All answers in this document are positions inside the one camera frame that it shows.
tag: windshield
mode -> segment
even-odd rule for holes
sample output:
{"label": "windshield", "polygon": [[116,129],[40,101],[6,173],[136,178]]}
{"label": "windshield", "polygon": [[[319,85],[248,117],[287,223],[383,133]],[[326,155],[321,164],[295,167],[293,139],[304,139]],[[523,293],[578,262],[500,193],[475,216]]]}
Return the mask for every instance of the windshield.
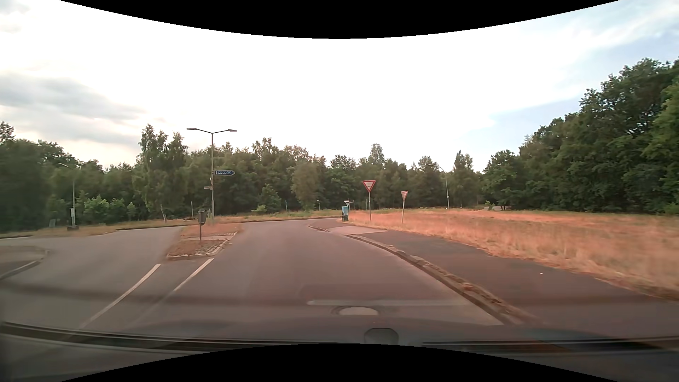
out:
{"label": "windshield", "polygon": [[678,16],[314,39],[0,1],[8,367],[74,338],[667,343]]}

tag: sidewalk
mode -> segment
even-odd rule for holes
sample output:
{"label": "sidewalk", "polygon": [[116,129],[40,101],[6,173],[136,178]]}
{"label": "sidewalk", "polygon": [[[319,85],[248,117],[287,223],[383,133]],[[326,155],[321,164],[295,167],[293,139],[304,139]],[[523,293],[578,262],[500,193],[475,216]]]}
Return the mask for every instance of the sidewalk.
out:
{"label": "sidewalk", "polygon": [[399,231],[360,235],[424,258],[554,328],[631,338],[679,335],[675,302],[435,237]]}

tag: white lane marking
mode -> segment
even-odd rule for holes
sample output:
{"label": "white lane marking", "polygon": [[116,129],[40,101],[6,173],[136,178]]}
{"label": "white lane marking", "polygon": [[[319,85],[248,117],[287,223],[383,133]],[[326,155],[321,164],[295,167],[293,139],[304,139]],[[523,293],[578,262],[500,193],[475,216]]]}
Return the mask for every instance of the white lane marking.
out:
{"label": "white lane marking", "polygon": [[37,260],[34,260],[34,261],[29,262],[28,264],[24,264],[24,265],[22,265],[22,266],[20,266],[20,267],[18,267],[18,268],[14,268],[14,269],[12,269],[11,271],[7,271],[7,272],[3,273],[2,275],[0,275],[0,279],[1,279],[4,275],[6,275],[6,274],[8,274],[8,273],[17,272],[17,271],[19,271],[19,270],[22,269],[22,268],[26,268],[26,267],[29,266],[29,265],[35,264],[36,262],[38,262],[38,261],[37,261]]}
{"label": "white lane marking", "polygon": [[177,285],[175,289],[173,289],[170,293],[175,293],[179,288],[182,287],[182,285],[186,284],[190,279],[193,279],[195,275],[198,274],[198,272],[202,271],[203,268],[205,268],[210,262],[214,260],[214,258],[209,258],[206,262],[201,264],[201,266],[198,267],[189,277],[186,278],[186,280],[182,281],[181,284]]}
{"label": "white lane marking", "polygon": [[99,313],[97,313],[96,315],[93,315],[92,317],[90,317],[89,320],[85,321],[80,326],[80,329],[82,329],[82,328],[86,327],[87,325],[89,325],[90,323],[92,323],[92,321],[99,318],[102,314],[106,313],[110,308],[113,308],[117,303],[119,303],[128,294],[132,293],[132,291],[135,290],[138,286],[140,286],[142,282],[144,282],[146,279],[148,279],[149,276],[151,276],[151,274],[153,272],[155,272],[155,270],[158,269],[159,266],[160,266],[160,264],[156,264],[155,266],[153,266],[153,268],[151,268],[151,270],[144,277],[142,277],[141,280],[137,281],[137,283],[134,284],[127,292],[123,293],[120,297],[116,298],[115,301],[110,303],[109,306],[105,307],[104,309],[99,311]]}
{"label": "white lane marking", "polygon": [[359,307],[455,307],[468,305],[465,299],[455,300],[311,300],[307,305],[337,305]]}
{"label": "white lane marking", "polygon": [[170,293],[168,293],[167,295],[165,295],[165,297],[163,297],[160,301],[158,301],[157,303],[155,303],[153,306],[151,306],[150,308],[148,308],[144,313],[142,313],[139,317],[137,317],[136,319],[134,319],[134,321],[129,325],[129,327],[130,327],[130,328],[135,328],[135,327],[137,327],[137,324],[138,324],[139,322],[141,322],[143,319],[145,319],[149,314],[151,314],[151,312],[155,311],[160,305],[163,304],[163,302],[165,302],[165,300],[167,300],[168,298],[170,298],[170,296],[172,296],[172,293],[175,293],[179,288],[181,288],[182,285],[186,284],[187,281],[189,281],[193,276],[197,275],[198,272],[200,272],[203,268],[205,268],[205,266],[206,266],[209,262],[211,262],[212,260],[214,260],[214,259],[213,259],[213,258],[209,258],[206,262],[204,262],[203,264],[201,264],[201,265],[198,267],[198,269],[196,269],[196,270],[195,270],[195,271],[194,271],[194,272],[193,272],[186,280],[182,281],[181,284],[179,284],[179,285],[178,285],[175,289],[173,289]]}

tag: curb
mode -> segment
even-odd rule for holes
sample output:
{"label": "curb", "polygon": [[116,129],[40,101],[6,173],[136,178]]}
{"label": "curb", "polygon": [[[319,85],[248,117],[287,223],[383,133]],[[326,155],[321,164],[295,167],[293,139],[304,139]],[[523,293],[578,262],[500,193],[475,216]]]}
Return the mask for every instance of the curb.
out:
{"label": "curb", "polygon": [[327,229],[321,228],[321,227],[314,227],[314,226],[307,226],[307,227],[313,228],[313,229],[315,229],[315,230],[317,230],[317,231],[330,232],[330,231],[328,231]]}
{"label": "curb", "polygon": [[2,239],[19,239],[20,237],[32,237],[33,235],[14,235],[14,236],[4,236],[0,237],[0,240]]}
{"label": "curb", "polygon": [[[233,237],[235,237],[237,233],[238,233],[238,231],[233,232],[232,235],[225,235],[225,236],[231,236],[232,239],[233,239]],[[224,241],[222,241],[220,244],[218,244],[218,246],[216,246],[212,251],[209,251],[205,254],[184,254],[184,255],[178,255],[178,256],[167,256],[167,255],[165,255],[165,259],[167,259],[167,260],[179,260],[179,259],[196,258],[196,257],[200,257],[200,256],[206,256],[206,257],[211,258],[214,255],[216,255],[217,252],[224,249],[224,246],[226,245],[226,243],[228,243],[230,241],[231,240],[229,240],[229,239],[224,239]]]}
{"label": "curb", "polygon": [[186,226],[191,226],[193,224],[173,224],[171,226],[158,226],[158,227],[132,227],[132,228],[116,228],[116,231],[129,231],[129,230],[147,230],[150,228],[167,228],[167,227],[186,227]]}
{"label": "curb", "polygon": [[473,302],[474,305],[477,305],[493,317],[497,318],[503,324],[545,325],[545,322],[536,316],[510,305],[484,288],[472,284],[459,276],[455,276],[423,258],[406,254],[404,251],[401,251],[393,245],[380,243],[379,241],[374,241],[367,237],[361,237],[354,234],[347,235],[347,237],[374,245],[404,259],[439,280],[441,283],[445,284],[445,286],[461,294],[467,300]]}
{"label": "curb", "polygon": [[44,249],[44,251],[45,251],[45,257],[43,257],[42,259],[40,259],[40,260],[34,260],[34,261],[32,261],[32,262],[29,262],[28,264],[24,264],[24,265],[19,266],[19,267],[15,268],[15,269],[12,269],[12,270],[10,270],[10,271],[7,271],[7,272],[3,273],[2,275],[0,275],[0,280],[7,279],[8,277],[17,275],[17,274],[19,274],[19,273],[21,273],[21,272],[23,272],[23,271],[27,271],[27,270],[33,268],[34,266],[40,265],[40,263],[43,262],[43,260],[45,260],[45,258],[47,257],[47,255],[50,253],[50,251],[49,251],[48,249]]}

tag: grass field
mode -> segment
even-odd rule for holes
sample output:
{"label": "grass field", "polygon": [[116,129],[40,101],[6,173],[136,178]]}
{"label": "grass field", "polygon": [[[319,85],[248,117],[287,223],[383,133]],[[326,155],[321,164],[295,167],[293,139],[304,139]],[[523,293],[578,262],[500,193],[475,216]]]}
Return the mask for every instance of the grass field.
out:
{"label": "grass field", "polygon": [[458,241],[495,256],[523,258],[586,273],[657,296],[679,296],[679,218],[612,213],[379,211],[361,226],[417,232]]}
{"label": "grass field", "polygon": [[[292,220],[292,219],[304,219],[304,218],[320,218],[323,216],[337,216],[342,214],[339,210],[334,209],[323,209],[321,211],[296,211],[290,213],[273,213],[265,215],[231,215],[231,216],[215,216],[216,224],[225,223],[241,223],[241,222],[259,222],[268,220]],[[210,226],[210,219],[208,218],[207,223],[203,226],[206,229]],[[58,228],[43,228],[41,230],[26,231],[26,232],[6,232],[0,234],[0,239],[8,237],[17,236],[40,236],[40,237],[82,237],[82,236],[92,236],[92,235],[103,235],[111,232],[115,232],[120,229],[131,229],[131,228],[159,228],[159,227],[169,227],[169,226],[195,226],[197,223],[195,220],[168,220],[163,222],[163,220],[142,220],[133,222],[124,222],[117,224],[101,224],[95,226],[80,226],[78,230],[68,231],[66,227]]]}

